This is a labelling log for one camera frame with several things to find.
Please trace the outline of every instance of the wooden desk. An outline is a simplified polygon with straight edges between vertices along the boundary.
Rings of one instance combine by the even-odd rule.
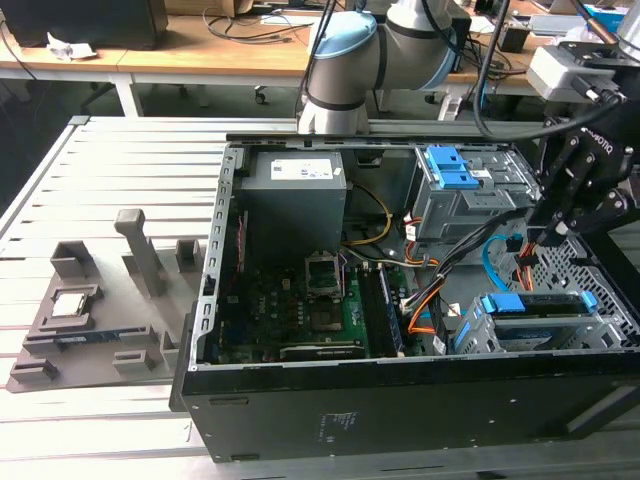
[[[224,30],[226,21],[215,25]],[[253,26],[233,28],[231,35],[256,35],[282,27]],[[309,29],[298,32],[300,39],[273,45],[246,45],[212,35],[202,18],[170,17],[169,28],[157,50],[124,54],[118,70],[132,73],[179,73],[203,75],[255,75],[301,77],[309,55],[305,43]]]
[[[514,2],[512,10],[534,13],[539,10],[528,2]],[[251,35],[274,31],[279,27],[234,27],[236,35]],[[98,51],[95,59],[62,62],[43,48],[20,49],[7,35],[13,51],[36,75],[43,80],[95,81],[114,83],[123,110],[127,116],[142,115],[136,83],[172,83],[192,85],[264,85],[297,87],[308,59],[306,42],[308,29],[298,31],[298,37],[289,35],[291,42],[273,45],[246,45],[212,35],[198,16],[171,16],[169,27],[154,51],[105,50]],[[489,35],[477,37],[487,43]],[[531,37],[520,54],[506,54],[514,68],[526,68],[536,47],[546,39]],[[0,44],[0,78],[30,78]],[[447,98],[460,99],[477,81],[477,69],[465,65],[460,73],[451,74],[438,87]],[[494,93],[534,95],[526,75],[502,80]],[[388,95],[384,95],[384,105]],[[443,111],[448,105],[443,104]]]

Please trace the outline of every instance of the cable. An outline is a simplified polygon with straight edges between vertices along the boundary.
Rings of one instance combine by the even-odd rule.
[[[361,254],[360,252],[356,252],[355,250],[342,245],[342,248],[349,252],[354,257],[359,258],[360,260],[364,260],[365,262],[373,262],[373,263],[388,263],[390,265],[398,265],[399,267],[407,267],[407,268],[420,268],[421,265],[411,265],[409,263],[399,262],[397,260],[390,260],[387,258],[372,258],[366,255]]]
[[[633,49],[633,50],[635,50],[637,52],[640,52],[640,47],[634,45],[633,43],[631,43],[628,40],[625,40],[624,38],[622,38],[619,35],[618,35],[618,43],[622,43],[623,45],[626,45],[627,47],[629,47],[629,48],[631,48],[631,49]]]
[[[489,246],[496,240],[507,240],[507,236],[494,235],[493,237],[489,238],[489,240],[487,240],[487,242],[484,244],[484,248],[482,249],[482,265],[484,266],[487,275],[489,275],[489,279],[491,280],[491,282],[503,292],[508,292],[509,287],[507,287],[507,285],[502,281],[502,279],[498,275],[498,272],[495,271],[495,269],[491,265],[491,261],[489,260]]]
[[[491,57],[493,56],[493,52],[495,51],[496,44],[498,42],[498,36],[500,35],[500,30],[502,29],[502,26],[504,24],[504,19],[509,9],[509,4],[510,4],[510,0],[503,0],[502,5],[500,6],[500,12],[498,14],[498,19],[496,20],[496,27],[493,31],[493,34],[491,35],[491,41],[489,42],[487,55],[485,56],[484,61],[482,62],[482,69],[480,70],[480,75],[478,77],[477,91],[479,92],[481,92],[484,89],[484,85],[487,81],[489,66],[491,64]],[[487,125],[484,123],[484,120],[482,119],[482,112],[481,112],[482,109],[480,105],[481,99],[482,98],[479,95],[476,95],[473,99],[473,119],[476,123],[476,126],[478,127],[478,130],[480,130],[480,133],[482,133],[482,135],[486,139],[492,140],[494,142],[515,142],[519,140],[533,140],[539,137],[545,137],[548,135],[554,135],[554,134],[559,134],[559,133],[564,133],[570,130],[574,130],[576,128],[582,127],[583,125],[592,123],[595,120],[602,118],[603,116],[607,115],[610,111],[612,111],[614,108],[616,108],[618,105],[620,105],[620,103],[622,103],[621,97],[617,94],[613,94],[613,95],[607,96],[607,99],[605,100],[606,104],[604,106],[599,107],[597,109],[593,109],[590,112],[587,112],[585,115],[569,120],[568,122],[556,124],[551,127],[546,127],[539,130],[524,131],[524,132],[518,132],[510,135],[498,136],[498,135],[495,135],[487,127]]]
[[[4,35],[4,29],[2,28],[4,25],[6,25],[6,22],[4,20],[0,20],[0,35],[2,35],[2,43],[4,43],[4,46],[7,48],[7,50],[9,50],[9,53],[11,54],[11,56],[16,59],[16,62],[20,64],[22,69],[25,72],[27,72],[33,80],[37,80],[36,76],[31,72],[31,70],[27,68],[24,62],[18,58],[18,56],[13,52],[13,50],[9,46],[9,42],[7,42],[7,37],[5,37]]]
[[[405,310],[412,311],[414,310],[413,305],[424,304],[424,299],[430,297],[433,289],[438,285],[441,286],[444,284],[447,275],[451,272],[454,265],[462,260],[469,252],[475,250],[486,242],[500,224],[522,217],[526,211],[526,208],[518,208],[516,210],[501,213],[461,238],[454,247],[449,250],[449,253],[440,260],[439,265],[433,272],[431,282],[422,290],[419,290],[409,298],[405,299],[403,302],[403,308]]]
[[[258,21],[255,22],[250,22],[247,24],[241,24],[239,23],[237,20],[232,19],[231,17],[215,17],[213,20],[211,21],[207,21],[207,12],[211,9],[212,7],[207,7],[202,11],[202,21],[204,22],[205,26],[207,27],[207,30],[209,30],[210,33],[212,33],[213,35],[215,35],[216,37],[222,38],[224,40],[230,40],[232,42],[236,42],[236,43],[242,43],[242,44],[246,44],[246,45],[269,45],[269,44],[273,44],[273,43],[286,43],[291,41],[291,39],[289,37],[282,37],[280,34],[281,33],[285,33],[285,32],[291,32],[294,35],[296,35],[296,30],[300,30],[303,28],[307,28],[309,26],[311,26],[312,24],[305,24],[305,25],[291,25],[291,22],[289,22],[288,19],[286,19],[285,17],[281,17],[280,15],[270,15],[273,17],[280,17],[280,18],[284,18],[285,21],[287,23],[289,23],[289,27],[286,28],[281,28],[279,30],[274,30],[272,32],[264,32],[264,33],[259,33],[256,35],[246,35],[246,36],[235,36],[235,35],[229,35],[229,30],[231,30],[231,28],[234,25],[240,25],[240,26],[251,26],[251,25],[255,25],[256,23],[258,23]],[[227,19],[227,21],[229,22],[229,25],[227,26],[227,28],[225,29],[224,32],[220,32],[218,30],[216,30],[215,28],[213,28],[213,25],[215,25],[216,23],[220,22],[221,20]]]
[[[376,202],[378,202],[378,205],[380,205],[384,210],[384,214],[387,218],[387,223],[382,233],[380,233],[379,235],[376,235],[375,237],[367,238],[365,240],[349,240],[349,241],[343,242],[342,244],[343,245],[369,245],[371,243],[378,242],[382,240],[384,237],[386,237],[389,234],[389,231],[391,230],[391,218],[392,218],[391,212],[389,211],[389,208],[384,204],[384,202],[380,199],[380,197],[378,197],[375,193],[373,193],[367,187],[356,184],[356,183],[354,183],[353,186],[354,188],[359,188],[363,192],[367,193],[371,198],[373,198]]]
[[[415,260],[414,258],[411,257],[411,249],[414,247],[415,244],[416,242],[414,241],[411,241],[407,244],[407,247],[404,249],[404,259],[406,260],[407,263],[410,263],[411,265],[423,265],[424,261]],[[435,267],[438,265],[439,262],[435,258],[430,258],[427,263]]]

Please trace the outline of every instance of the black cable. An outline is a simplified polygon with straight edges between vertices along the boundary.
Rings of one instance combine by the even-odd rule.
[[[318,47],[320,46],[320,41],[327,31],[327,26],[331,21],[331,16],[333,15],[333,11],[336,8],[336,3],[337,0],[327,0],[324,9],[322,10],[322,16],[320,17],[320,21],[318,22],[316,38],[314,38],[313,40],[311,51],[309,52],[309,60],[307,60],[307,66],[304,69],[304,74],[302,75],[302,78],[300,79],[300,85],[298,86],[298,94],[293,105],[293,118],[296,118],[298,115],[298,105],[300,103],[300,97],[302,97],[304,90],[308,87],[307,84],[309,76],[311,74],[311,69],[313,68],[313,64],[315,62],[316,52],[318,51]]]
[[[580,15],[585,20],[589,20],[591,18],[592,16],[591,13],[589,13],[589,10],[587,10],[587,7],[585,7],[580,0],[570,0],[570,1],[573,7],[578,12],[578,15]]]
[[[526,208],[519,208],[509,212],[504,212],[491,218],[489,221],[480,225],[478,228],[458,240],[445,257],[440,260],[440,263],[433,272],[430,283],[418,292],[417,297],[411,300],[411,304],[416,306],[421,305],[424,299],[427,298],[435,288],[442,285],[453,267],[466,257],[467,254],[482,246],[489,237],[493,235],[493,232],[499,225],[509,220],[523,217],[526,212]],[[434,295],[432,301],[434,299],[438,299],[437,294]]]
[[[373,93],[373,101],[376,105],[376,112],[378,112],[378,115],[380,115],[380,104],[378,103],[378,94],[376,93],[376,89],[372,88],[371,93]]]
[[[504,25],[504,20],[505,20],[505,17],[507,16],[507,11],[509,9],[509,3],[510,3],[510,0],[503,0],[502,5],[500,6],[500,12],[498,14],[498,19],[496,20],[495,30],[491,35],[491,41],[489,42],[488,51],[484,58],[484,61],[482,62],[482,69],[480,71],[480,76],[478,77],[477,90],[479,92],[483,91],[484,85],[487,81],[489,66],[491,64],[491,57],[493,56],[493,52],[495,51],[496,44],[498,43],[498,36],[500,35],[500,30],[502,30],[502,26]],[[556,124],[551,127],[542,128],[539,130],[524,131],[524,132],[518,132],[510,135],[498,136],[498,135],[495,135],[489,129],[489,127],[487,127],[487,125],[484,123],[484,120],[482,119],[482,112],[481,112],[481,105],[480,105],[481,99],[482,99],[481,95],[476,95],[475,98],[473,99],[473,119],[475,121],[476,126],[478,127],[478,130],[480,130],[480,133],[482,133],[482,135],[486,139],[492,140],[494,142],[515,142],[520,140],[533,140],[535,138],[545,137],[548,135],[565,133],[570,130],[574,130],[576,128],[582,127],[586,124],[592,123],[595,120],[598,120],[604,117],[611,110],[615,109],[620,103],[622,103],[622,99],[619,95],[616,95],[616,94],[609,95],[607,96],[607,99],[605,99],[604,106],[597,109],[593,109],[587,112],[585,115],[569,120],[568,122]]]
[[[231,30],[231,28],[233,28],[233,26],[235,24],[235,20],[231,19],[230,17],[216,17],[213,20],[211,20],[210,22],[207,22],[206,21],[206,12],[207,12],[207,10],[208,9],[205,9],[203,11],[202,15],[203,15],[203,19],[205,20],[205,24],[207,25],[207,29],[209,30],[209,32],[212,33],[213,35],[215,35],[216,37],[223,38],[225,40],[230,40],[230,41],[233,41],[233,42],[238,42],[238,43],[247,43],[247,44],[252,44],[252,45],[263,45],[263,44],[270,44],[270,43],[288,42],[291,39],[289,39],[287,37],[282,37],[279,34],[286,33],[286,32],[295,33],[296,30],[307,28],[307,27],[309,27],[311,25],[311,24],[293,25],[293,26],[281,28],[279,30],[274,30],[272,32],[259,33],[259,34],[256,34],[256,35],[246,35],[246,36],[229,35],[228,34],[229,30]],[[225,29],[224,32],[220,32],[220,31],[216,30],[215,28],[213,28],[213,25],[218,23],[220,20],[224,20],[225,18],[229,21],[229,25],[227,26],[227,28]]]
[[[25,72],[27,72],[33,80],[37,80],[36,76],[31,72],[31,70],[27,68],[24,62],[18,58],[18,56],[13,52],[13,50],[9,46],[9,42],[7,42],[7,37],[5,37],[4,35],[4,29],[2,28],[4,25],[6,25],[6,22],[4,20],[0,20],[0,35],[2,36],[2,43],[4,43],[4,46],[7,48],[7,50],[9,50],[9,53],[11,54],[11,56],[16,59],[16,62],[20,64],[22,69]]]
[[[638,47],[638,46],[634,45],[633,43],[631,43],[631,42],[630,42],[630,41],[628,41],[628,40],[625,40],[624,38],[622,38],[622,37],[621,37],[621,36],[619,36],[619,35],[618,35],[618,42],[619,42],[619,43],[622,43],[623,45],[625,45],[625,46],[627,46],[627,47],[629,47],[629,48],[632,48],[633,50],[635,50],[635,51],[637,51],[637,52],[640,52],[640,47]]]

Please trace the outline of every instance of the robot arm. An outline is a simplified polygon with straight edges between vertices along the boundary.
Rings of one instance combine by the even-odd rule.
[[[528,222],[539,244],[558,245],[569,231],[606,232],[640,218],[634,168],[640,150],[639,15],[636,3],[618,30],[620,40],[596,29],[604,43],[563,42],[534,55],[527,75],[543,98],[597,104],[585,107],[588,113],[618,100],[602,118],[540,140],[534,168],[542,197]]]
[[[451,26],[448,1],[428,0],[445,31]],[[368,90],[433,88],[444,81],[454,60],[455,53],[436,35],[421,0],[399,0],[382,26],[365,13],[336,13],[314,56],[298,133],[367,133]]]

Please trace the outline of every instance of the sticker on power supply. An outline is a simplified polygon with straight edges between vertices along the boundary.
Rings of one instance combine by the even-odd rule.
[[[271,180],[331,180],[328,158],[287,158],[271,162]]]

